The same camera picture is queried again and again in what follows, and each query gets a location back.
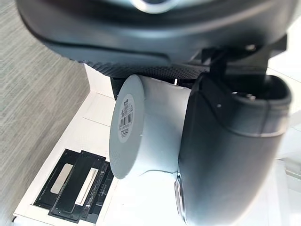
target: barcode label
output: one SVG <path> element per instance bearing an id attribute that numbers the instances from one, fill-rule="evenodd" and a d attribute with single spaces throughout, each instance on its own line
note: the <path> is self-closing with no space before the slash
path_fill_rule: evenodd
<path id="1" fill-rule="evenodd" d="M 122 128 L 123 126 L 126 126 L 130 123 L 132 123 L 133 120 L 133 113 L 130 113 L 126 117 L 122 118 L 119 122 L 119 128 Z"/>
<path id="2" fill-rule="evenodd" d="M 119 110 L 118 137 L 121 143 L 130 137 L 135 120 L 135 102 L 131 94 L 127 94 L 121 102 Z"/>

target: silver metal ring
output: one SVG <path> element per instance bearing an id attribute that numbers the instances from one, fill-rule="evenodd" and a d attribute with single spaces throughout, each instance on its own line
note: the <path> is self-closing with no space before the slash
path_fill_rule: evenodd
<path id="1" fill-rule="evenodd" d="M 178 173 L 177 180 L 174 183 L 174 191 L 175 191 L 175 199 L 176 199 L 178 214 L 180 215 L 182 220 L 186 223 L 184 197 L 183 197 L 183 190 L 182 190 L 182 178 L 180 173 Z"/>
<path id="2" fill-rule="evenodd" d="M 138 10 L 150 13 L 150 14 L 159 14 L 165 13 L 175 7 L 179 0 L 166 0 L 162 3 L 147 3 L 144 0 L 130 0 L 132 5 L 135 6 Z"/>

